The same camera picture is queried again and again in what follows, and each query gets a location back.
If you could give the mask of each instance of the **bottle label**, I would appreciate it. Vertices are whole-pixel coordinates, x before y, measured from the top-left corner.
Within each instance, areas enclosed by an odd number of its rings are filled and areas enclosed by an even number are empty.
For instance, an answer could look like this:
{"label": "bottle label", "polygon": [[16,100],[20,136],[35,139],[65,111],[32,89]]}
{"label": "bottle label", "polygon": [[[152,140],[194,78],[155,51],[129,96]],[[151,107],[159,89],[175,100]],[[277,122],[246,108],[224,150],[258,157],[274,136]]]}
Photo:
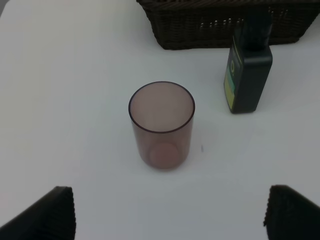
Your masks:
{"label": "bottle label", "polygon": [[233,38],[224,77],[224,92],[230,109],[234,105],[235,91],[238,78],[241,75],[241,69],[242,61],[235,45],[235,38]]}

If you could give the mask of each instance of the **translucent pink cup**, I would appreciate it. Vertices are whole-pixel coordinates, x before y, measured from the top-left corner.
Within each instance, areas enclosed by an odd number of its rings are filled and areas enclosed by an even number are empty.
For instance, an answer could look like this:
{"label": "translucent pink cup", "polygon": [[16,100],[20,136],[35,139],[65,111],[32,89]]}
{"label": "translucent pink cup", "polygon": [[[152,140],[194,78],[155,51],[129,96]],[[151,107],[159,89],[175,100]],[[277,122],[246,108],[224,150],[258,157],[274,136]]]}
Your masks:
{"label": "translucent pink cup", "polygon": [[173,82],[149,83],[133,94],[129,115],[145,163],[168,170],[186,160],[195,109],[190,92]]}

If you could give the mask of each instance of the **table surface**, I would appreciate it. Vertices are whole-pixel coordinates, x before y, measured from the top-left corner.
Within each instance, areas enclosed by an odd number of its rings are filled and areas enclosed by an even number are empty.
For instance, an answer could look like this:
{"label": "table surface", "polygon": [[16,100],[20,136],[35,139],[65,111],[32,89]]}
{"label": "table surface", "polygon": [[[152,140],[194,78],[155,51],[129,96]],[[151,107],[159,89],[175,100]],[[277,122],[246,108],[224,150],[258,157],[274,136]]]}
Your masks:
{"label": "table surface", "polygon": [[[11,0],[0,35],[0,225],[54,186],[73,188],[76,240],[267,240],[271,185],[320,204],[319,18],[271,47],[241,115],[223,89],[229,50],[163,50],[134,0]],[[196,102],[189,157],[168,172],[140,159],[128,114],[155,81]]]}

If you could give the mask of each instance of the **brown basket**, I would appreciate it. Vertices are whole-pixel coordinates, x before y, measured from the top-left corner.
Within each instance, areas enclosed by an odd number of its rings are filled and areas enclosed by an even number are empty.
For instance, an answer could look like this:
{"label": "brown basket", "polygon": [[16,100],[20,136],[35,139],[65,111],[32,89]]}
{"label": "brown basket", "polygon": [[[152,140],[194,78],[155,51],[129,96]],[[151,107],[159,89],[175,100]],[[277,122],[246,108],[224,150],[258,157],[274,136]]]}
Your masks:
{"label": "brown basket", "polygon": [[248,10],[273,16],[270,44],[295,43],[320,10],[320,0],[137,0],[157,42],[170,50],[230,47]]}

